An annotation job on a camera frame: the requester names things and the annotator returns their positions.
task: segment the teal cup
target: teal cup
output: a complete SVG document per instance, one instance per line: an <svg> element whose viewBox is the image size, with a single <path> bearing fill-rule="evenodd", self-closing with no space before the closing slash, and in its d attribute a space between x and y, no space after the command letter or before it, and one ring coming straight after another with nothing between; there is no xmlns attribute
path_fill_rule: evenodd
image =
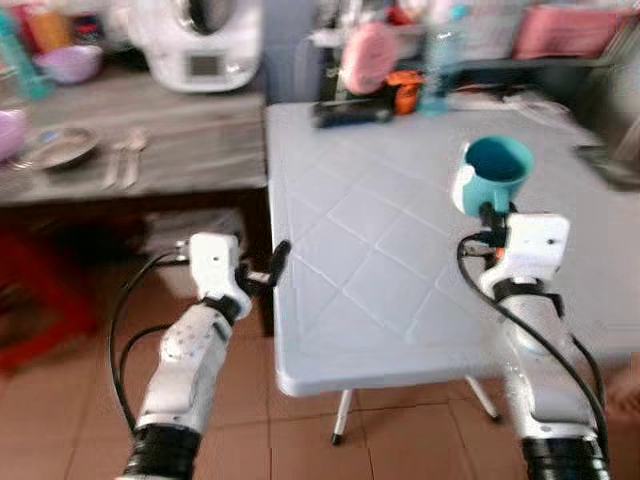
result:
<svg viewBox="0 0 640 480"><path fill-rule="evenodd" d="M473 217L480 216L485 203L508 213L534 164L529 149L510 137L485 137L467 145L452 192L456 207Z"/></svg>

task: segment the wall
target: wall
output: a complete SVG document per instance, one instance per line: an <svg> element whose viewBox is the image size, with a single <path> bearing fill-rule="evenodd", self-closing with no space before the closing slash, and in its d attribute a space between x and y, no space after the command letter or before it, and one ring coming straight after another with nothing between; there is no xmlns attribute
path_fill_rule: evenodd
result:
<svg viewBox="0 0 640 480"><path fill-rule="evenodd" d="M307 59L303 88L295 91L294 62L296 48L311 30L314 0L263 0L265 15L265 73L268 75L270 102L312 100L319 72L317 52L308 44L300 48ZM0 6L26 3L25 0L0 0Z"/></svg>

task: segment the water bottle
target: water bottle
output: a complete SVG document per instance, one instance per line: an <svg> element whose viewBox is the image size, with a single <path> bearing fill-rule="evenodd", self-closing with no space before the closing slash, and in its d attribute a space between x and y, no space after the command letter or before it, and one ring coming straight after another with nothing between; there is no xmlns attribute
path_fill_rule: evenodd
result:
<svg viewBox="0 0 640 480"><path fill-rule="evenodd" d="M451 9L451 19L435 27L425 52L427 81L420 95L419 111L425 115L440 115L448 110L446 96L453 88L463 55L464 32L461 20L468 8L458 5Z"/></svg>

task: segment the gray countertop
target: gray countertop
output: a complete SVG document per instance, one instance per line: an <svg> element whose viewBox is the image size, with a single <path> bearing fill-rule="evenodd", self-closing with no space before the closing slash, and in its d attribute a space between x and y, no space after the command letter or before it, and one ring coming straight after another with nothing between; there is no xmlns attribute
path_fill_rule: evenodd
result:
<svg viewBox="0 0 640 480"><path fill-rule="evenodd" d="M152 199L265 188L264 97L255 91L185 95L148 73L105 70L81 86L60 87L29 109L34 132L79 125L101 135L100 149L73 169L46 173L0 171L0 212L38 204ZM138 182L102 190L110 145L134 127L151 134Z"/></svg>

